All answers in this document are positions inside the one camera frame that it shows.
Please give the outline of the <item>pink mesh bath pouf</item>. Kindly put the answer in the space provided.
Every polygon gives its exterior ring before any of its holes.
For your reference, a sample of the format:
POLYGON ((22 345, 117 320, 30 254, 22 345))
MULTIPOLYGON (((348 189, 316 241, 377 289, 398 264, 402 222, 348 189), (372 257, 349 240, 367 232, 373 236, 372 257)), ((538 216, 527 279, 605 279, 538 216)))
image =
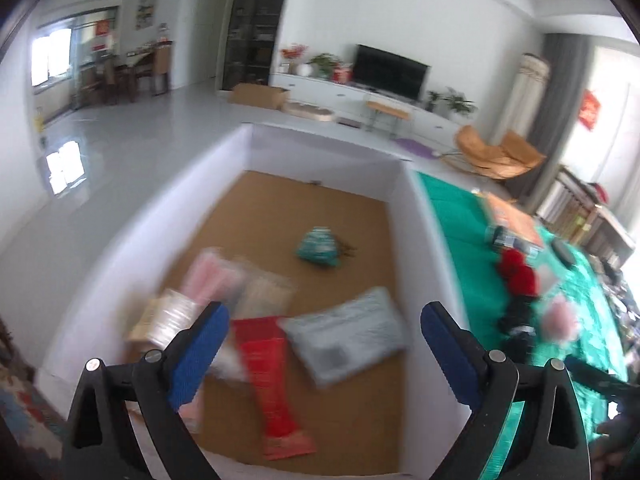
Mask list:
POLYGON ((552 344, 574 342, 582 327, 573 301, 563 294, 557 294, 549 302, 539 322, 541 337, 552 344))

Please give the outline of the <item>black lace scrunchie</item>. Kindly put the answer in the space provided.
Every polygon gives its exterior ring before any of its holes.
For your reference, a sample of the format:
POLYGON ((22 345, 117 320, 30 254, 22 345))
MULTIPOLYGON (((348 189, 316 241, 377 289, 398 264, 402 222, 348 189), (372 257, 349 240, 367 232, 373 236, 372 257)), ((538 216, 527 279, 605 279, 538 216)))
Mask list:
POLYGON ((502 335, 500 350, 516 364, 528 364, 535 349, 537 332, 533 302, 533 297, 514 296, 498 319, 498 330, 502 335))

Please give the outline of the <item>beige packet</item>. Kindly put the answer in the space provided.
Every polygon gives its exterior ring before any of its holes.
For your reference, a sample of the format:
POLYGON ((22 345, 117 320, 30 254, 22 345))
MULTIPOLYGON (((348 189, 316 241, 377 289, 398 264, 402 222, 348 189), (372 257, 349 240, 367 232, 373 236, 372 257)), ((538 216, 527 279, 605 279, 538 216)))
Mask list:
POLYGON ((143 348, 164 350, 182 330, 191 327, 202 307, 173 289, 152 298, 132 326, 127 341, 143 348))

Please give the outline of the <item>red yarn ball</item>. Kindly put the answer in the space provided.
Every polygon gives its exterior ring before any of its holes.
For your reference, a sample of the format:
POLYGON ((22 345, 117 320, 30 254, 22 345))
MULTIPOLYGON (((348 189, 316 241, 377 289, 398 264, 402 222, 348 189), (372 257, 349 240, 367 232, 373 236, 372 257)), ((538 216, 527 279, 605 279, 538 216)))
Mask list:
POLYGON ((497 269, 511 296, 528 298, 537 298, 539 296, 537 274, 526 263, 525 256, 521 252, 515 249, 503 250, 497 269))

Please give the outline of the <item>red snack packet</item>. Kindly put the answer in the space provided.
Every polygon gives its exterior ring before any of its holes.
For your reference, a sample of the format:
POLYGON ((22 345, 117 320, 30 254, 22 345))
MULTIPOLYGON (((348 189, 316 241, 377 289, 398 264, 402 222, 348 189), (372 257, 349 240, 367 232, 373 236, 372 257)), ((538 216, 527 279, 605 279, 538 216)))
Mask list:
POLYGON ((262 412, 266 460, 309 455, 314 441, 299 427, 286 395, 286 338, 278 316, 232 322, 234 341, 262 412))

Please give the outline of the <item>pink striped packet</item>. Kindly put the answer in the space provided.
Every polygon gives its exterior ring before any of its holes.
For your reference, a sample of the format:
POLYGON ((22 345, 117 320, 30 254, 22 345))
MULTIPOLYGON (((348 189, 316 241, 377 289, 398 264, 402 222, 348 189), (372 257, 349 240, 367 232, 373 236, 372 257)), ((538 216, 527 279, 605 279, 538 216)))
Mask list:
POLYGON ((206 248, 192 262, 179 292, 205 307, 212 301, 224 300, 229 295, 235 278, 235 270, 229 266, 228 261, 221 258, 215 249, 206 248))

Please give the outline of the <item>white wet wipes pack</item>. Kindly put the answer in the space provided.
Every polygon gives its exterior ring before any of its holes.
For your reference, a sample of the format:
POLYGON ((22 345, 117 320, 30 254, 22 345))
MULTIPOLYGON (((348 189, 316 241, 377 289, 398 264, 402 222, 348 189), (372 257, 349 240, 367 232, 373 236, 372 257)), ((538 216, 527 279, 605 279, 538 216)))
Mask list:
POLYGON ((342 382, 409 345, 404 319, 384 287, 321 312, 282 318, 279 326, 318 388, 342 382))

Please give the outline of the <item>green satin tablecloth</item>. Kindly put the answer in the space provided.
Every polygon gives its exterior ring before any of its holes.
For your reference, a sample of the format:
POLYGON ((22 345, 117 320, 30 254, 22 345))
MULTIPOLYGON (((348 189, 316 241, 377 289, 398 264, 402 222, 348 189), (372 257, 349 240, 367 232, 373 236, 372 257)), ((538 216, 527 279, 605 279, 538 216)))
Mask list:
POLYGON ((469 420, 433 476, 478 479, 509 421, 521 408, 500 476, 503 479, 588 479, 590 453, 611 455, 606 478, 639 474, 639 390, 576 356, 530 362, 537 331, 533 304, 539 297, 536 273, 515 248, 500 249, 498 274, 509 300, 497 323, 502 341, 484 347, 461 328, 438 301, 421 312, 422 335, 457 401, 471 411, 469 420), (622 412, 604 425, 597 445, 586 439, 575 387, 582 385, 622 412))

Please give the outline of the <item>orange book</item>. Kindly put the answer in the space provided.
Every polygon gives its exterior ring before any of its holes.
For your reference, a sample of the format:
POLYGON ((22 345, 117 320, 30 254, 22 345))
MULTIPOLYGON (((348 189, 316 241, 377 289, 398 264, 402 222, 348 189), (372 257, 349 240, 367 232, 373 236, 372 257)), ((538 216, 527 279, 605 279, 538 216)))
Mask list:
POLYGON ((520 240, 539 248, 544 247, 536 222, 529 214, 492 193, 480 193, 478 197, 491 226, 502 226, 520 240))

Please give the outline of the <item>orange lounge chair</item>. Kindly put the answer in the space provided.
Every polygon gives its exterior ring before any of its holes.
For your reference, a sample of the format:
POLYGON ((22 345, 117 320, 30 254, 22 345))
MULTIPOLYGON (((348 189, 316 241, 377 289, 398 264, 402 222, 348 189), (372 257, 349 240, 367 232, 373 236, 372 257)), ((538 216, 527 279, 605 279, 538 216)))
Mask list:
POLYGON ((495 181, 505 181, 527 174, 539 167, 546 156, 525 139, 508 130, 498 145, 487 144, 471 125, 463 126, 454 136, 456 148, 439 157, 446 164, 466 174, 478 174, 495 181))

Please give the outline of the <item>purple round mat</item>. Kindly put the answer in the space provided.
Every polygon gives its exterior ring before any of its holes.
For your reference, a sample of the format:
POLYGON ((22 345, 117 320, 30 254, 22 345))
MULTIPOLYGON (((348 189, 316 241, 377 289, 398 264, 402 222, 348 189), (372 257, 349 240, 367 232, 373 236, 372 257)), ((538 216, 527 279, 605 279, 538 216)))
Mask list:
POLYGON ((421 144, 416 140, 412 140, 408 138, 398 138, 398 139, 395 139, 394 142, 398 146, 400 146, 403 150, 409 152, 410 154, 413 154, 416 157, 421 157, 425 159, 436 158, 436 155, 434 154, 434 151, 431 148, 421 144))

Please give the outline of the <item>wooden dining table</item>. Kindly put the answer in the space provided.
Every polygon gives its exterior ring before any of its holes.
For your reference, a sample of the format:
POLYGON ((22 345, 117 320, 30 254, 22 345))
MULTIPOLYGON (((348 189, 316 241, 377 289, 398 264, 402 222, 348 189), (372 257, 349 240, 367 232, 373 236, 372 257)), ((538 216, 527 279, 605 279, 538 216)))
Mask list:
POLYGON ((173 47, 170 40, 151 42, 123 58, 109 50, 94 52, 92 60, 79 69, 77 104, 87 104, 91 92, 101 93, 104 102, 116 103, 122 91, 130 102, 136 102, 142 79, 148 81, 152 96, 168 93, 171 90, 173 47))

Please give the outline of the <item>white tv cabinet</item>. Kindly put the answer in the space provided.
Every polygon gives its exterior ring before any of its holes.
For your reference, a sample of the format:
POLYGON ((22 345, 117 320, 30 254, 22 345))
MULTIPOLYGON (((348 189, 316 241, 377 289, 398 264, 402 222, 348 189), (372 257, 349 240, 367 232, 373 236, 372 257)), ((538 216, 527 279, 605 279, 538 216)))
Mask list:
POLYGON ((368 107, 369 102, 403 110, 409 114, 408 120, 381 114, 374 123, 375 129, 393 132, 398 136, 420 136, 446 144, 452 142, 452 138, 461 128, 455 122, 427 112, 420 106, 348 84, 334 84, 317 78, 287 74, 271 74, 269 83, 273 87, 288 90, 293 101, 325 107, 333 110, 338 117, 359 120, 366 127, 371 125, 373 117, 373 110, 368 107))

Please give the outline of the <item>black television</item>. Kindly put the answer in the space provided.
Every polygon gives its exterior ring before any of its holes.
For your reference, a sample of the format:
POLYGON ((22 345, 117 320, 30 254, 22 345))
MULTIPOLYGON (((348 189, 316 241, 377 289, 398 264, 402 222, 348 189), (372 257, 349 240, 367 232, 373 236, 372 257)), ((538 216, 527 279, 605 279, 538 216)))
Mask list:
POLYGON ((360 44, 352 64, 352 83, 409 101, 420 99, 431 66, 360 44))

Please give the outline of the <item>black display cabinet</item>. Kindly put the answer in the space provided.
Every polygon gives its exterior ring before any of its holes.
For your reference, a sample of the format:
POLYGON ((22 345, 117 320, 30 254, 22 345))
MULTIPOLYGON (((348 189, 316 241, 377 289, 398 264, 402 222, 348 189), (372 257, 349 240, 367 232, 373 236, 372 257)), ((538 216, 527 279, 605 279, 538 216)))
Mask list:
POLYGON ((232 1, 222 90, 230 91, 241 82, 268 82, 283 6, 284 0, 232 1))

